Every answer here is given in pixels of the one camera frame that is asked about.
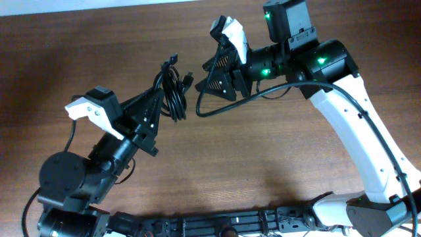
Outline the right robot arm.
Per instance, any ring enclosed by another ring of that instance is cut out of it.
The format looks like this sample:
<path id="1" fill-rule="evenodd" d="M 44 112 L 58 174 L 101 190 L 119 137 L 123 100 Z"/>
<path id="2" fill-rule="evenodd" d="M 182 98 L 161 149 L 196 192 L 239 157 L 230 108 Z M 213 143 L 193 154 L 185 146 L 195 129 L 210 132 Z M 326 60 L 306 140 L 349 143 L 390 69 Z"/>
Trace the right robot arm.
<path id="1" fill-rule="evenodd" d="M 210 28 L 218 42 L 203 69 L 207 77 L 196 86 L 204 95 L 229 101 L 229 108 L 258 97 L 263 80 L 284 76 L 284 92 L 299 88 L 303 97 L 330 123 L 353 160 L 364 189 L 327 192 L 302 206 L 278 207 L 278 230 L 288 232 L 342 231 L 383 236 L 411 221 L 418 235 L 420 171 L 399 149 L 372 105 L 358 66 L 335 39 L 319 42 L 304 1 L 267 1 L 263 7 L 271 44 L 249 47 L 243 26 L 220 16 Z"/>

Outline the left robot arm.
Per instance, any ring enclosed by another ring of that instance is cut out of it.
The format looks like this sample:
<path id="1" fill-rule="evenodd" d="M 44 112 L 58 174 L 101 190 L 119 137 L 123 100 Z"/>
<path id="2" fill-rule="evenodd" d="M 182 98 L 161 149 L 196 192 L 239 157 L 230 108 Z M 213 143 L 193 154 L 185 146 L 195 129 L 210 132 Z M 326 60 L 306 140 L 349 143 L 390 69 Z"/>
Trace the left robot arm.
<path id="1" fill-rule="evenodd" d="M 43 212 L 37 223 L 40 236 L 143 236 L 143 225 L 133 215 L 111 215 L 96 208 L 111 188 L 122 184 L 119 178 L 138 150 L 151 156 L 159 152 L 155 138 L 164 101 L 164 91 L 150 88 L 127 101 L 100 86 L 83 95 L 74 95 L 66 105 L 72 127 L 88 118 L 104 130 L 104 135 L 83 157 L 69 150 L 49 156 L 39 172 L 39 188 L 29 198 L 21 217 L 28 236 L 27 217 L 37 200 Z"/>

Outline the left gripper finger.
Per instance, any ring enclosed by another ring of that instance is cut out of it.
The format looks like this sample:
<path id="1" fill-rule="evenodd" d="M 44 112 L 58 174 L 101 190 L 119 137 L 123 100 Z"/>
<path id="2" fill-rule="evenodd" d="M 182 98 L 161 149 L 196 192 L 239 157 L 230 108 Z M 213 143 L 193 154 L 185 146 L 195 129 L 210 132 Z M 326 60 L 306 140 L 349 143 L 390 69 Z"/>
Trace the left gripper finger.
<path id="1" fill-rule="evenodd" d="M 144 128 L 156 132 L 164 99 L 163 89 L 151 88 L 139 96 L 132 107 L 132 118 Z"/>
<path id="2" fill-rule="evenodd" d="M 123 115 L 144 115 L 152 107 L 154 95 L 154 92 L 143 93 L 121 103 Z"/>

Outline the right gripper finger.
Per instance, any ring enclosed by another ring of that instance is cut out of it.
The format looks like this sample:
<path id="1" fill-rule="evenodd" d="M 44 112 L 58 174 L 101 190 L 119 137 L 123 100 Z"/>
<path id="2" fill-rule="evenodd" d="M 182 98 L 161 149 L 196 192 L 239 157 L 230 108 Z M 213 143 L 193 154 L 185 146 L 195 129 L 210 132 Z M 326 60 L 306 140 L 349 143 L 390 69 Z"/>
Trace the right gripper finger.
<path id="1" fill-rule="evenodd" d="M 215 65 L 215 69 L 235 70 L 240 68 L 240 58 L 237 49 L 234 46 L 222 47 L 218 46 L 216 53 L 202 68 L 205 72 L 210 72 Z"/>
<path id="2" fill-rule="evenodd" d="M 204 93 L 220 97 L 228 101 L 236 100 L 236 92 L 232 84 L 232 78 L 228 72 L 214 72 L 209 82 L 206 79 L 195 85 L 195 89 L 200 92 L 205 88 Z"/>

